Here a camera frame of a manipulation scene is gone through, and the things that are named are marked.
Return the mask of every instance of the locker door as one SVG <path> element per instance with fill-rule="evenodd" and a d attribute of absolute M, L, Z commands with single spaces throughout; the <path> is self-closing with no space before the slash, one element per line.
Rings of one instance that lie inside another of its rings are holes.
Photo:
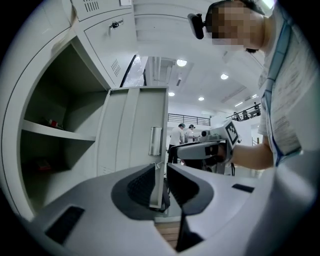
<path fill-rule="evenodd" d="M 120 24 L 110 29 L 113 22 Z M 133 13 L 100 22 L 88 28 L 85 34 L 115 87 L 120 87 L 130 62 L 138 52 Z"/>
<path fill-rule="evenodd" d="M 97 134 L 98 176 L 166 160 L 167 87 L 109 91 Z M 161 207 L 164 164 L 156 170 L 152 207 Z"/>

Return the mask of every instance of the ceiling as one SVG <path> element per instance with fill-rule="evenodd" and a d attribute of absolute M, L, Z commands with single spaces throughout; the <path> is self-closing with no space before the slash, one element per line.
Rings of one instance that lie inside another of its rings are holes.
<path fill-rule="evenodd" d="M 213 45 L 210 38 L 194 37 L 188 14 L 206 15 L 214 0 L 134 0 L 134 15 L 141 56 L 149 86 L 169 86 L 170 101 L 233 113 L 251 107 L 258 93 L 264 56 L 243 49 Z M 184 67 L 177 59 L 186 60 Z M 228 79 L 222 80 L 221 74 Z"/>

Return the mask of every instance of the wooden floor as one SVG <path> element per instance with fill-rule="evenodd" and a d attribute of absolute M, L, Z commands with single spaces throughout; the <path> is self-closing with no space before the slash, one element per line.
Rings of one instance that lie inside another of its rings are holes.
<path fill-rule="evenodd" d="M 175 249 L 178 242 L 180 222 L 156 223 L 155 227 L 162 237 Z"/>

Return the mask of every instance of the open door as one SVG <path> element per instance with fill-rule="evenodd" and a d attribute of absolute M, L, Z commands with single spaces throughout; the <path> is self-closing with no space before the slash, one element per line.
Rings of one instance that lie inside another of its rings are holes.
<path fill-rule="evenodd" d="M 168 121 L 167 87 L 127 87 L 109 91 L 97 132 L 97 175 L 151 163 L 156 167 L 150 206 L 162 202 Z"/>

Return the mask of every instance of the black slot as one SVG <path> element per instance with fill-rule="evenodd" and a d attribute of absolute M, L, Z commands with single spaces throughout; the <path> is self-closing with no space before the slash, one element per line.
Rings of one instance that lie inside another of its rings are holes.
<path fill-rule="evenodd" d="M 55 221 L 55 223 L 53 223 L 53 225 L 45 232 L 45 234 L 58 244 L 62 245 L 76 226 L 84 211 L 84 209 L 79 207 L 69 207 Z"/>
<path fill-rule="evenodd" d="M 246 185 L 241 185 L 241 184 L 234 184 L 232 187 L 234 189 L 242 190 L 242 191 L 245 191 L 248 193 L 252 193 L 255 190 L 255 188 L 252 186 L 246 186 Z"/>

